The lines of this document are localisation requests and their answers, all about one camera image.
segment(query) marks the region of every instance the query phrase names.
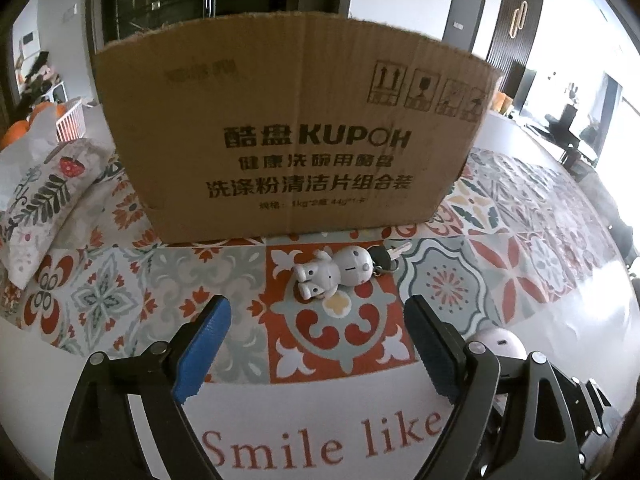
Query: key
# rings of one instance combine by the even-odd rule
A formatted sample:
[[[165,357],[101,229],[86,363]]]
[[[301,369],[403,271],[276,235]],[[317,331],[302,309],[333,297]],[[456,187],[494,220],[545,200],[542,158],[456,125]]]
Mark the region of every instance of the key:
[[[387,249],[382,245],[374,245],[368,249],[373,260],[374,274],[386,274],[398,269],[398,258],[411,249],[411,242],[405,242],[399,247]]]

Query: pillow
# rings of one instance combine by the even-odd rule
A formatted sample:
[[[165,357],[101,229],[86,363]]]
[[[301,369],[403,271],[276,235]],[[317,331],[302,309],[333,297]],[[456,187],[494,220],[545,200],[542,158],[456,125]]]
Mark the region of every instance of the pillow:
[[[0,216],[0,262],[15,286],[27,285],[82,193],[104,171],[109,155],[90,140],[78,139],[27,170]]]
[[[41,111],[29,131],[0,152],[0,211],[6,211],[15,187],[26,171],[42,162],[58,145],[56,107]]]

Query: cardboard box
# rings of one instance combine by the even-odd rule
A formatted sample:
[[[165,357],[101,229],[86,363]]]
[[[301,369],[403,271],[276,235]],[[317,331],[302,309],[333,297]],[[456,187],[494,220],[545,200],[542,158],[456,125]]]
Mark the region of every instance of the cardboard box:
[[[97,56],[117,149],[168,243],[426,221],[497,79],[420,34],[317,13],[187,22]]]

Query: screw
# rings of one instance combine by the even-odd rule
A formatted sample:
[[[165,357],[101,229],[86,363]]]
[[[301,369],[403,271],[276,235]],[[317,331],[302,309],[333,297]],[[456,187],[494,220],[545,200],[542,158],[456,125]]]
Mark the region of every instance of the screw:
[[[166,352],[167,348],[169,348],[169,344],[166,341],[156,341],[149,347],[153,355],[162,355]]]
[[[92,365],[99,365],[102,361],[104,361],[104,354],[102,352],[96,352],[89,357],[89,362]]]
[[[484,352],[486,351],[486,347],[478,341],[472,341],[471,343],[469,343],[469,351],[472,354],[484,354]]]
[[[542,352],[533,352],[533,354],[531,354],[531,358],[539,365],[546,363],[546,356]]]

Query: red strawberry print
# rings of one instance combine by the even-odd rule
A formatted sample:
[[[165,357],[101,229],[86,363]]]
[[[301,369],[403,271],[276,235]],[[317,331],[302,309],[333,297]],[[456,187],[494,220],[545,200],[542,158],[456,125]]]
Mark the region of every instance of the red strawberry print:
[[[80,176],[84,173],[84,164],[70,156],[64,156],[60,159],[60,171],[69,178]]]

